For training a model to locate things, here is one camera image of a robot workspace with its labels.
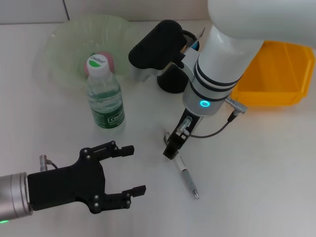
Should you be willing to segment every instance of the plastic water bottle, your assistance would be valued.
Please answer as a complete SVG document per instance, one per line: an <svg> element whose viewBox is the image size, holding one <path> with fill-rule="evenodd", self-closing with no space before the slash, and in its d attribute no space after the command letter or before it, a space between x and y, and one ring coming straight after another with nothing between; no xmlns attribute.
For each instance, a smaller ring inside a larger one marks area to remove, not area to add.
<svg viewBox="0 0 316 237"><path fill-rule="evenodd" d="M120 85L105 56L95 54L89 57L87 67L87 97L94 121L102 128L115 128L125 118Z"/></svg>

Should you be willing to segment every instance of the bottle cap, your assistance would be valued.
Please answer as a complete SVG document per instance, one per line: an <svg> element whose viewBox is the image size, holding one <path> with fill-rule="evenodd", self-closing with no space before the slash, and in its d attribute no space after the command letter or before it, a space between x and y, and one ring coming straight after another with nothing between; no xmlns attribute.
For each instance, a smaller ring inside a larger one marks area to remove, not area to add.
<svg viewBox="0 0 316 237"><path fill-rule="evenodd" d="M89 74L93 77L102 77L110 71L108 59L101 54L90 56L87 60L87 67Z"/></svg>

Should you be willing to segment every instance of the pink ball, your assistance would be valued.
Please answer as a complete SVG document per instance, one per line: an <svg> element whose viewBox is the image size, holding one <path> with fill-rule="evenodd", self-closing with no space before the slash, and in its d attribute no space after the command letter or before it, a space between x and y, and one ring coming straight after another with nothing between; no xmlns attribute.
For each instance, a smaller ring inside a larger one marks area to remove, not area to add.
<svg viewBox="0 0 316 237"><path fill-rule="evenodd" d="M101 52L97 52L96 54L101 54L101 55L103 55L104 57L107 58L108 63L109 63L109 67L110 67L110 71L111 71L111 73L114 73L114 60L113 60L112 55L110 53L108 53L108 52L102 52L102 51ZM83 70L86 73L86 75L89 76L87 62L85 62L84 66L83 66Z"/></svg>

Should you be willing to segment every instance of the wall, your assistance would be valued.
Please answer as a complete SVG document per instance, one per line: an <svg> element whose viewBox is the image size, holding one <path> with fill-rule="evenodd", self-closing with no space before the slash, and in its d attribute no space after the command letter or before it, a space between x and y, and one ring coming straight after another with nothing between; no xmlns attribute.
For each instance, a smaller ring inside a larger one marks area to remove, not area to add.
<svg viewBox="0 0 316 237"><path fill-rule="evenodd" d="M132 21L208 19L207 0L65 0L70 19L101 13ZM0 0L0 24L67 20L63 0Z"/></svg>
<svg viewBox="0 0 316 237"><path fill-rule="evenodd" d="M66 0L70 19L89 14L117 15L133 21L209 19L207 0Z"/></svg>
<svg viewBox="0 0 316 237"><path fill-rule="evenodd" d="M64 22L62 0L0 0L0 24Z"/></svg>

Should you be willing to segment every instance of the connector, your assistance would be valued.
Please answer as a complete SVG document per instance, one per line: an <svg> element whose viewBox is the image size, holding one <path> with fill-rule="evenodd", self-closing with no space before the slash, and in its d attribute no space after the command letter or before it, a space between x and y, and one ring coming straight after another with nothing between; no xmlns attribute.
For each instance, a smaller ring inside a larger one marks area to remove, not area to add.
<svg viewBox="0 0 316 237"><path fill-rule="evenodd" d="M190 116L187 116L183 120L182 124L180 124L180 126L177 127L177 132L179 132L180 134L183 133L184 130L186 130L186 128L190 126L191 122L192 122L192 118Z"/></svg>
<svg viewBox="0 0 316 237"><path fill-rule="evenodd" d="M234 110L231 115L228 117L227 121L232 122L237 116L239 115L239 112L237 110Z"/></svg>
<svg viewBox="0 0 316 237"><path fill-rule="evenodd" d="M47 157L46 155L40 155L39 157L39 162L40 162L40 171L47 171Z"/></svg>
<svg viewBox="0 0 316 237"><path fill-rule="evenodd" d="M242 103L240 103L240 102L238 102L238 101L233 100L231 97L227 97L227 98L225 99L225 102L226 102L227 104L229 104L230 106L232 106L233 109L236 110L238 113L244 114L244 113L246 113L247 110L248 110L248 107L247 107L247 106L243 105Z"/></svg>

